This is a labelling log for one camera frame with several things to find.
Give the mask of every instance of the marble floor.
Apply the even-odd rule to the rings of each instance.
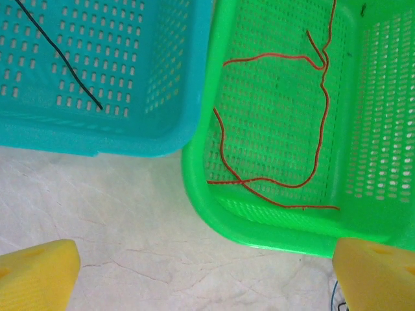
[[[234,244],[185,194],[180,154],[0,148],[0,253],[73,239],[69,310],[329,310],[331,261]]]

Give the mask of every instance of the teal plastic basket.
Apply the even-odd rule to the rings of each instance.
[[[13,0],[0,3],[0,145],[162,156],[200,116],[211,0],[22,1],[101,111]]]

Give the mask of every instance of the perforated basket wall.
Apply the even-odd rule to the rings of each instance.
[[[263,58],[222,64],[264,52],[306,54],[320,63],[332,0],[219,1],[213,26],[202,125],[185,149],[184,179],[202,218],[226,237],[264,248],[332,256],[342,236],[415,249],[415,4],[339,0],[328,49],[331,107],[312,182],[285,189],[251,186],[285,205],[336,205],[340,211],[282,209],[234,180],[299,184],[310,174],[325,98],[321,73],[307,62]]]
[[[200,115],[211,1],[25,0],[101,111],[14,0],[0,3],[0,144],[160,156]]]

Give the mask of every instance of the green plastic basket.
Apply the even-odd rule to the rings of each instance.
[[[282,204],[336,205],[340,211],[282,209],[241,185],[245,178],[300,183],[313,167],[325,99],[321,73],[307,62],[264,52],[318,56],[327,41],[332,0],[222,0],[216,7],[202,122],[183,152],[184,181],[199,215],[217,232],[249,246],[331,257],[340,237],[415,250],[415,1],[339,0],[328,48],[331,97],[316,176],[305,187],[267,182],[255,190]]]

